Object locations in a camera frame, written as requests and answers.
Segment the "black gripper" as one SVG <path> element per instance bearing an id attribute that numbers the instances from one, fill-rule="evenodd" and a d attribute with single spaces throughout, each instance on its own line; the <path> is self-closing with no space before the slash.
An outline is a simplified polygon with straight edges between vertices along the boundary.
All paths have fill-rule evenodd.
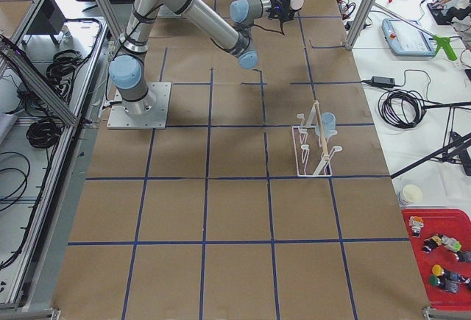
<path id="1" fill-rule="evenodd" d="M 270 4 L 268 19 L 277 19 L 279 22 L 287 22 L 294 19 L 291 0 L 270 0 Z"/>

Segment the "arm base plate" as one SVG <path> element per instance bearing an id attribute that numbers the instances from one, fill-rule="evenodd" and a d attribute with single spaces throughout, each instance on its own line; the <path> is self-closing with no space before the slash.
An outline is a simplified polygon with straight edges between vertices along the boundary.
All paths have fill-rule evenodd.
<path id="1" fill-rule="evenodd" d="M 117 90 L 111 107 L 109 129 L 165 129 L 171 97 L 170 82 L 148 82 L 148 93 L 139 102 L 129 102 Z"/>

